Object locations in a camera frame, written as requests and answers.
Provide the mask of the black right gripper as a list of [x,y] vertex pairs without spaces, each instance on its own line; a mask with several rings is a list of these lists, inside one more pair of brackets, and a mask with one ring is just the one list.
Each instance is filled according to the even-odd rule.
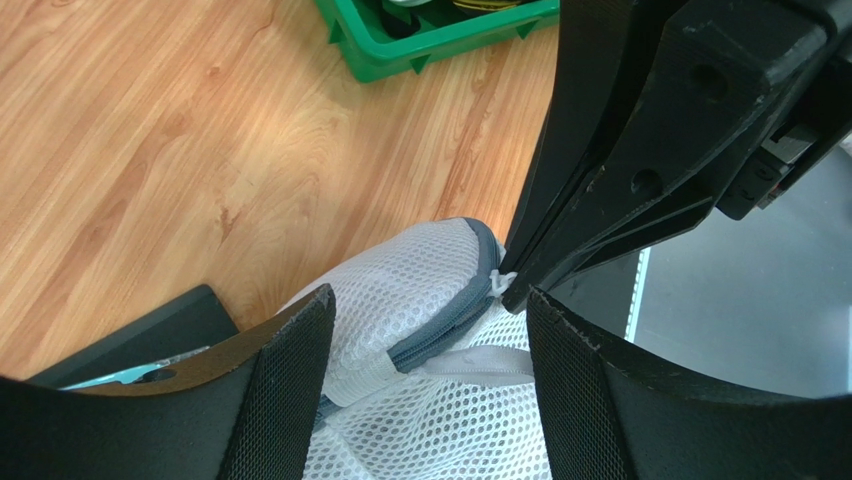
[[610,148],[550,209],[503,296],[782,196],[851,133],[849,1],[663,1],[666,22],[638,100]]

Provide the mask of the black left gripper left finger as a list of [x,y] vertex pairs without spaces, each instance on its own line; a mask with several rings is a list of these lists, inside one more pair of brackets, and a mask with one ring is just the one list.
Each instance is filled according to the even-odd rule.
[[164,379],[75,391],[1,382],[5,479],[298,479],[329,358],[322,285]]

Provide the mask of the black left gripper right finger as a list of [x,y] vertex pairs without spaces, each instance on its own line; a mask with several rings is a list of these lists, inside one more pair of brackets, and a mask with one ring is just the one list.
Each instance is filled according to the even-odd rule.
[[527,301],[537,402],[556,479],[847,479],[851,399],[805,399],[684,368]]

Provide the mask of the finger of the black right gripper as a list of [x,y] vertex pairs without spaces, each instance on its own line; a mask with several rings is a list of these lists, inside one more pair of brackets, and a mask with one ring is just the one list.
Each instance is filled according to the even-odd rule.
[[552,99],[507,240],[521,267],[552,221],[550,209],[613,146],[638,100],[664,24],[663,1],[563,1]]

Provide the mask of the white mesh laundry bag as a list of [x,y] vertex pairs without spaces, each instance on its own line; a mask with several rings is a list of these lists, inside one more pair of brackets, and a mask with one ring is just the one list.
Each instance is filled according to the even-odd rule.
[[547,479],[526,317],[472,218],[414,225],[319,278],[336,316],[307,479]]

